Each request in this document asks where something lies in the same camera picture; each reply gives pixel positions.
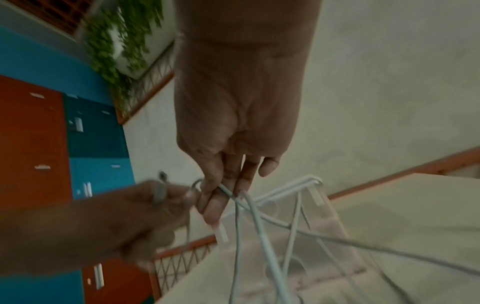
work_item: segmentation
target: transparent plastic container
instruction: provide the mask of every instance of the transparent plastic container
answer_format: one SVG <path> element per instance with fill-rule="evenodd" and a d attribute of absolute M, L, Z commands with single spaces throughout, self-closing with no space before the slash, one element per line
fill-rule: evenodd
<path fill-rule="evenodd" d="M 256 199 L 255 203 L 260 212 L 291 223 L 297 192 L 301 194 L 302 207 L 312 231 L 322 235 L 348 238 L 335 210 L 323 191 L 322 181 L 317 177 L 307 176 L 294 181 L 263 195 Z M 263 222 L 263 225 L 281 266 L 290 231 L 267 222 Z M 309 229 L 301 215 L 298 228 L 301 230 Z M 233 276 L 236 251 L 234 212 L 223 215 L 215 234 L 222 259 L 229 274 Z M 270 270 L 264 258 L 254 221 L 247 211 L 241 211 L 240 237 L 239 298 L 252 298 L 261 293 L 272 292 L 274 286 L 270 279 Z M 353 248 L 329 242 L 324 243 L 348 273 L 353 274 L 365 270 L 365 264 Z M 327 257 L 316 239 L 297 234 L 288 268 L 287 282 L 290 290 L 301 290 L 316 282 L 341 276 L 341 273 Z"/>

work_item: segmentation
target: blue cabinet door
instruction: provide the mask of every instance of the blue cabinet door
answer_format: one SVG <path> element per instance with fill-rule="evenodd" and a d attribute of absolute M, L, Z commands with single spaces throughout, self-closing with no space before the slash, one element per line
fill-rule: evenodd
<path fill-rule="evenodd" d="M 63 104 L 69 157 L 128 158 L 114 107 L 67 95 Z"/>
<path fill-rule="evenodd" d="M 74 199 L 112 191 L 135 184 L 128 158 L 70 158 L 71 186 Z"/>
<path fill-rule="evenodd" d="M 82 273 L 0 277 L 0 303 L 84 304 Z"/>

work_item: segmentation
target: brown grille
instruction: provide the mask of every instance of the brown grille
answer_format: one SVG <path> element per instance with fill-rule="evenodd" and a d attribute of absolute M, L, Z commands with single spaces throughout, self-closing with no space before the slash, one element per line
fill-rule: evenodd
<path fill-rule="evenodd" d="M 17 7 L 73 35 L 92 0 L 8 0 Z"/>

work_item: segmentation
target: vine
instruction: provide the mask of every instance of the vine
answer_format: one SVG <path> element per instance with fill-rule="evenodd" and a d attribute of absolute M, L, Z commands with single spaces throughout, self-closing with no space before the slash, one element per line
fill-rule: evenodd
<path fill-rule="evenodd" d="M 119 0 L 114 10 L 101 10 L 98 16 L 86 21 L 91 67 L 108 83 L 115 106 L 123 114 L 128 111 L 133 79 L 116 68 L 111 31 L 118 31 L 122 56 L 127 59 L 128 70 L 134 73 L 147 67 L 143 57 L 149 53 L 145 36 L 152 34 L 153 22 L 161 28 L 162 20 L 162 0 Z"/>

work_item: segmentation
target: orange wooden trim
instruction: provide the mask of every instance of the orange wooden trim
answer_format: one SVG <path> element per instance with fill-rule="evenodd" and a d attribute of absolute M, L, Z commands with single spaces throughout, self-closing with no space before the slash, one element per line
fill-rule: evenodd
<path fill-rule="evenodd" d="M 189 250 L 192 250 L 194 248 L 202 247 L 202 246 L 212 244 L 212 243 L 216 243 L 216 242 L 217 242 L 217 238 L 215 238 L 215 235 L 209 235 L 207 237 L 204 237 L 204 238 L 198 239 L 196 241 L 193 241 L 193 242 L 191 242 L 187 245 L 178 246 L 178 247 L 169 249 L 167 251 L 164 251 L 162 253 L 159 253 L 153 259 L 158 260 L 158 259 L 161 259 L 161 258 L 164 258 L 164 257 L 176 255 L 176 254 L 179 254 L 179 253 L 184 252 L 184 251 L 189 251 Z"/>
<path fill-rule="evenodd" d="M 130 117 L 135 115 L 141 108 L 143 108 L 156 93 L 158 93 L 161 89 L 163 89 L 169 82 L 174 78 L 174 72 L 170 71 L 165 77 L 163 77 L 160 82 L 151 89 L 142 100 L 140 100 L 129 112 L 128 116 L 123 116 L 120 112 L 117 111 L 117 120 L 118 123 L 124 125 Z"/>
<path fill-rule="evenodd" d="M 150 272 L 150 283 L 153 291 L 153 299 L 158 301 L 162 297 L 162 291 L 160 290 L 160 282 L 157 271 Z"/>
<path fill-rule="evenodd" d="M 420 165 L 408 170 L 401 171 L 396 174 L 392 174 L 380 179 L 370 181 L 368 183 L 365 183 L 359 186 L 355 186 L 353 188 L 350 188 L 344 191 L 331 194 L 328 196 L 328 198 L 330 200 L 334 200 L 339 197 L 346 196 L 355 192 L 359 192 L 374 186 L 378 186 L 380 184 L 383 184 L 383 183 L 386 183 L 394 179 L 401 178 L 413 173 L 444 175 L 447 172 L 461 169 L 477 163 L 480 163 L 480 147 L 476 147 L 471 150 L 467 150 L 451 156 L 447 156 L 445 158 L 434 160 L 424 165 Z"/>

